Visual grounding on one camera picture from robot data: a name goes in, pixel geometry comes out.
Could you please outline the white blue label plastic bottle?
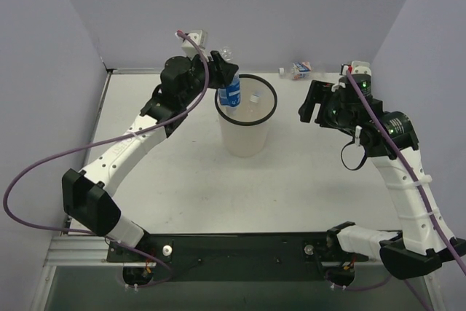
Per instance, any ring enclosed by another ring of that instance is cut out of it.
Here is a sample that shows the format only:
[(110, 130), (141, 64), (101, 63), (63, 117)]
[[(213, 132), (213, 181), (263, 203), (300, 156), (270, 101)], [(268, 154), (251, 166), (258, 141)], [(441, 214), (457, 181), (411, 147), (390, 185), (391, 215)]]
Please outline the white blue label plastic bottle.
[(280, 67), (278, 74), (282, 79), (308, 80), (312, 76), (312, 66), (308, 61), (295, 61), (286, 67)]

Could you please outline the clear crushed plastic bottle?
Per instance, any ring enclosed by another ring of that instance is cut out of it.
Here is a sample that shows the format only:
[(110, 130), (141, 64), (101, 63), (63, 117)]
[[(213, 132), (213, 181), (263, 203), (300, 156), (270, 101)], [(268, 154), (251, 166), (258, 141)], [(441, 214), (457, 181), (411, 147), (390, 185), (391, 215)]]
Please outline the clear crushed plastic bottle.
[(253, 92), (247, 102), (247, 113), (251, 118), (257, 118), (261, 113), (261, 94)]

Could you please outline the white bin with black rim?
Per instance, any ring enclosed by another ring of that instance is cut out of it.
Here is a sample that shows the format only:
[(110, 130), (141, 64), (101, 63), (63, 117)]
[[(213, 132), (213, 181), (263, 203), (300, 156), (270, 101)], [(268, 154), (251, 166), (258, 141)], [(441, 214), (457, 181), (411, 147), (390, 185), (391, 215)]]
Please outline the white bin with black rim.
[[(247, 113), (246, 105), (253, 92), (261, 94), (261, 113), (257, 118), (251, 118)], [(214, 104), (226, 150), (236, 157), (252, 157), (265, 145), (270, 120), (277, 108), (277, 93), (264, 78), (253, 74), (240, 74), (240, 94), (241, 102), (232, 114), (220, 105), (218, 91), (214, 97)]]

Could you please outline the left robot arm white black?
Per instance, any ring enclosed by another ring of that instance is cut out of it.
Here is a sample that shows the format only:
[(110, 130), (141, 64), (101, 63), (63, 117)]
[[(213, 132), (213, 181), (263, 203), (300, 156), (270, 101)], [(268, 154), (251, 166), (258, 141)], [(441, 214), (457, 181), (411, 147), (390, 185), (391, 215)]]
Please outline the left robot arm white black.
[(238, 65), (212, 51), (207, 63), (200, 55), (175, 56), (166, 61), (160, 84), (125, 132), (99, 158), (80, 171), (62, 177), (63, 207), (75, 221), (93, 234), (124, 244), (133, 261), (149, 254), (146, 231), (126, 218), (112, 197), (133, 168), (159, 143), (171, 136), (186, 118), (186, 110), (205, 88), (228, 86)]

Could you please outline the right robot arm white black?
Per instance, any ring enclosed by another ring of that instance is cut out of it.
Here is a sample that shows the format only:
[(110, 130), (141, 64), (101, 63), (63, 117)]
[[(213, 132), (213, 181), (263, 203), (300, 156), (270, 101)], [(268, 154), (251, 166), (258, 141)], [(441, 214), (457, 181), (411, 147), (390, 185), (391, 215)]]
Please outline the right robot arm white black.
[(368, 71), (336, 83), (312, 81), (299, 117), (338, 130), (363, 147), (363, 159), (379, 171), (401, 225), (399, 232), (387, 232), (340, 224), (328, 230), (330, 249), (379, 260), (399, 280), (429, 275), (452, 260), (465, 267), (465, 240), (448, 228), (435, 203), (414, 126), (372, 96)]

